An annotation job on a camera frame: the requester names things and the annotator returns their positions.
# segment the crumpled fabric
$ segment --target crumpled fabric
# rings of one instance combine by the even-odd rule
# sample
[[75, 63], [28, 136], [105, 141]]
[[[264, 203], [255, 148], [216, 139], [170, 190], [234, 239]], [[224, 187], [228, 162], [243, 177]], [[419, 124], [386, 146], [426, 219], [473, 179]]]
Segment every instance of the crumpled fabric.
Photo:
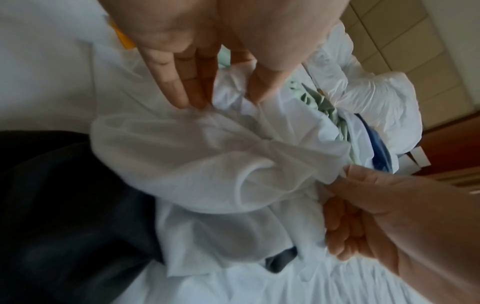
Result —
[[353, 49], [345, 27], [338, 23], [303, 66], [335, 107], [360, 114], [379, 133], [398, 166], [396, 155], [409, 152], [422, 137], [414, 86], [404, 73], [376, 76], [364, 71], [352, 56]]
[[206, 111], [116, 105], [92, 125], [95, 155], [162, 198], [157, 234], [168, 276], [258, 263], [293, 246], [302, 261], [317, 261], [312, 248], [325, 238], [318, 200], [328, 198], [319, 185], [342, 172], [350, 144], [288, 88], [254, 106], [245, 98], [252, 71], [220, 70]]

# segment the white bedding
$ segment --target white bedding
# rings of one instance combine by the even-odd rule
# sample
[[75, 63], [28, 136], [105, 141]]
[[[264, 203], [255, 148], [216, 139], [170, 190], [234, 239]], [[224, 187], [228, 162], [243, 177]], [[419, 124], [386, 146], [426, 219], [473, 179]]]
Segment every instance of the white bedding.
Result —
[[[155, 108], [158, 89], [134, 51], [122, 51], [95, 0], [4, 0], [0, 6], [0, 129], [87, 133], [96, 100], [117, 98]], [[96, 56], [116, 53], [122, 66]], [[125, 91], [96, 77], [95, 66], [135, 84]], [[103, 103], [108, 111], [109, 103]], [[324, 263], [305, 268], [298, 259], [280, 274], [242, 265], [217, 273], [167, 278], [152, 262], [115, 303], [378, 303], [420, 304], [420, 296], [373, 261]]]

